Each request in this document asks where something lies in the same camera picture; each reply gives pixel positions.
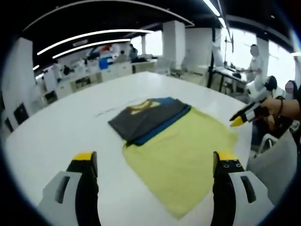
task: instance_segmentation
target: computer monitor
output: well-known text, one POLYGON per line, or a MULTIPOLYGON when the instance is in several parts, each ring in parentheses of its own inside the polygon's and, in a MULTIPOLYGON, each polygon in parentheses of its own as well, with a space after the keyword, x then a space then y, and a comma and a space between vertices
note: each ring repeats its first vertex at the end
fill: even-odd
POLYGON ((224 61, 223 61, 223 58, 222 58, 221 48, 219 46, 217 46, 215 43, 213 43, 213 45, 212 45, 212 52, 213 52, 215 67, 224 66, 224 61))

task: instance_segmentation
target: white tabletop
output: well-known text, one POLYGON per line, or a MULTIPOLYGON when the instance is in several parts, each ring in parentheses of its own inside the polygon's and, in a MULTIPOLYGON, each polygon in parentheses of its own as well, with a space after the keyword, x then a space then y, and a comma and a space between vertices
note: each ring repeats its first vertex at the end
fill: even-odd
POLYGON ((150 64, 150 63, 155 63, 157 62, 157 59, 150 59, 150 60, 146 60, 143 62, 136 62, 136 63, 131 63, 132 65, 142 65, 142 64, 150 64))
MULTIPOLYGON (((210 225, 214 209, 212 192, 181 220, 176 220, 126 163, 122 140, 107 123, 125 106, 150 97, 178 98, 227 126, 229 118, 244 106, 211 89, 148 72, 79 91, 36 113, 7 138, 7 160, 23 193, 37 205, 42 189, 59 171, 66 170, 74 155, 96 151, 98 213, 102 225, 210 225)), ((252 127, 246 123, 235 130, 239 133, 235 153, 246 167, 252 127)))

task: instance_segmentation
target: bracelet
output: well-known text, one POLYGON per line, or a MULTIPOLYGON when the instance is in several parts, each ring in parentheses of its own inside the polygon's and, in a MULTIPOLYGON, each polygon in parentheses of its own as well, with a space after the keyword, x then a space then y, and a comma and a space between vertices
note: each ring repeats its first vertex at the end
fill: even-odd
POLYGON ((278 113, 276 114, 277 117, 280 116, 280 114, 281 114, 281 112, 282 112, 282 108, 283 108, 283 99, 280 99, 280 101, 281 101, 281 104, 280 104, 279 111, 278 111, 278 113))

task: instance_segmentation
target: white chair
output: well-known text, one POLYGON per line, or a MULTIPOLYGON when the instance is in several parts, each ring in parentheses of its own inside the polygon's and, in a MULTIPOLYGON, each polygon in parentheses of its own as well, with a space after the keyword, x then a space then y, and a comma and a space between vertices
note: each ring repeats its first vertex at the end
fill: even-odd
POLYGON ((148 69, 149 72, 155 72, 163 75, 170 75, 171 61, 164 58, 158 58, 155 67, 148 69))
POLYGON ((297 146, 288 130, 269 150, 251 159, 251 171, 268 188, 268 197, 276 205, 291 183, 297 169, 297 146))

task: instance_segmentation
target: black ceiling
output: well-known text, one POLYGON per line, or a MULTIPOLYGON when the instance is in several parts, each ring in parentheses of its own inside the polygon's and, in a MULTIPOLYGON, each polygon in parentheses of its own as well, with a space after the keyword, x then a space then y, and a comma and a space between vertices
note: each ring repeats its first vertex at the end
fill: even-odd
MULTIPOLYGON (((36 56, 37 52, 49 45, 75 35, 109 29, 145 28, 146 30, 158 30, 161 28, 160 25, 163 22, 175 19, 184 22, 186 25, 193 23, 196 27, 211 26, 214 21, 211 10, 202 0, 139 0, 139 2, 148 3, 176 13, 190 22, 147 6, 122 1, 90 0, 86 3, 57 10, 24 30, 30 23, 42 15, 58 7, 60 8, 75 2, 78 3, 80 1, 52 0, 43 1, 42 3, 22 1, 18 6, 18 8, 22 9, 17 13, 18 18, 22 19, 15 21, 15 28, 19 30, 21 36, 33 41, 33 59, 35 65, 43 65, 49 61, 53 55, 73 48, 73 42, 65 43, 40 56, 36 56)), ((211 0, 211 2, 219 9, 218 0, 211 0)), ((274 1, 272 0, 220 0, 220 4, 223 12, 227 15, 257 21, 289 37, 288 26, 283 22, 283 18, 278 16, 274 1)), ((101 34, 90 36, 88 39, 89 43, 92 43, 103 40, 120 39, 124 38, 125 35, 127 35, 127 33, 124 32, 101 34)))

